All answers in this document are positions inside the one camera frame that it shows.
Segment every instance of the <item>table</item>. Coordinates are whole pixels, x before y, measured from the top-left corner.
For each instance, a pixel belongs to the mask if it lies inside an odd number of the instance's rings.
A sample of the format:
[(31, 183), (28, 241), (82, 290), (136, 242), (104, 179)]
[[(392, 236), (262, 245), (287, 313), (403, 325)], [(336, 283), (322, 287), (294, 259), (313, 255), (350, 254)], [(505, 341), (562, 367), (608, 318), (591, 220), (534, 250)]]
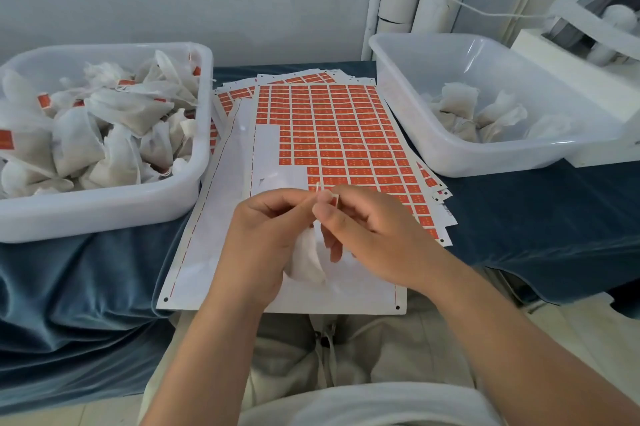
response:
[[(222, 67), (217, 84), (313, 67)], [(640, 162), (443, 179), (450, 250), (571, 302), (640, 278)], [(0, 415), (140, 393), (171, 340), (155, 309), (188, 215), (172, 222), (0, 244)]]

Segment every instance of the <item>tile floor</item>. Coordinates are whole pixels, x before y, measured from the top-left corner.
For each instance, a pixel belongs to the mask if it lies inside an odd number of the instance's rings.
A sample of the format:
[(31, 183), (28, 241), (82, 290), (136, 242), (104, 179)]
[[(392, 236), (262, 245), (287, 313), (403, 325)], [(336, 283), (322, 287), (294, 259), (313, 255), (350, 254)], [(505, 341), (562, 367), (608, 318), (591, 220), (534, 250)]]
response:
[[(640, 320), (609, 307), (606, 294), (562, 307), (546, 305), (532, 321), (640, 404)], [(142, 396), (0, 418), (0, 426), (135, 426)]]

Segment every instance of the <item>white plastic bin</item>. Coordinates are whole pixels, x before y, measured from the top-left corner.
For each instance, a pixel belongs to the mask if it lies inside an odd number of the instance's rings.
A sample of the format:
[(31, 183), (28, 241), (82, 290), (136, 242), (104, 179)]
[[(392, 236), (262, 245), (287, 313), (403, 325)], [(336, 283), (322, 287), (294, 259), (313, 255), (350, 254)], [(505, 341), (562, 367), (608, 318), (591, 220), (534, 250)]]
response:
[[(484, 37), (465, 34), (378, 34), (378, 86), (425, 163), (462, 177), (541, 168), (594, 142), (620, 138), (622, 125), (533, 62)], [(469, 143), (445, 130), (420, 94), (438, 96), (447, 82), (480, 89), (476, 112), (501, 90), (516, 94), (528, 124), (544, 114), (575, 118), (578, 131), (558, 139)]]
[[(200, 177), (207, 167), (211, 124), (213, 55), (204, 45), (162, 44), (64, 45), (43, 47), (15, 56), (0, 67), (0, 80), (11, 68), (37, 90), (62, 90), (60, 77), (84, 79), (85, 62), (116, 62), (135, 70), (156, 50), (186, 60), (189, 52), (201, 68), (193, 154), (184, 171), (167, 179), (127, 187), (82, 190), (66, 194), (0, 201), (0, 242), (27, 242), (142, 226), (185, 214), (198, 198)], [(0, 98), (4, 94), (0, 89)]]

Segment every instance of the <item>pants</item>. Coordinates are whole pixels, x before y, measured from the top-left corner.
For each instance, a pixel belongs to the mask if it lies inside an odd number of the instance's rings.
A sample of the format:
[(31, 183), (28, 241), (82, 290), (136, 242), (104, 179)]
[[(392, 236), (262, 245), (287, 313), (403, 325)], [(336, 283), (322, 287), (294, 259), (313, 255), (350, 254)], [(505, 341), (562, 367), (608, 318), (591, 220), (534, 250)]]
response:
[[(436, 307), (408, 292), (406, 315), (264, 314), (243, 410), (282, 397), (369, 382), (439, 382), (475, 388), (476, 380)], [(140, 419), (190, 325), (182, 312), (173, 341), (145, 390)]]

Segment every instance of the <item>stack of sticker sheets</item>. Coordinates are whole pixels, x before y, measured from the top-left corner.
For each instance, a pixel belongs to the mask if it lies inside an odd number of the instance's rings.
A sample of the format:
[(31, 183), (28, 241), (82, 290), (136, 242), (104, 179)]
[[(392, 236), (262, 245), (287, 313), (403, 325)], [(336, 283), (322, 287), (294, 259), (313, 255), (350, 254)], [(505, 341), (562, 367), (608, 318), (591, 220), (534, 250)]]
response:
[[(212, 105), (212, 158), (158, 308), (200, 307), (236, 205), (275, 188), (349, 184), (385, 192), (414, 215), (425, 238), (451, 245), (446, 227), (457, 221), (443, 204), (451, 192), (407, 145), (374, 79), (320, 69), (259, 74), (224, 84)], [(316, 241), (325, 284), (285, 276), (268, 312), (406, 312), (405, 288), (374, 277), (349, 252), (330, 262), (317, 222)]]

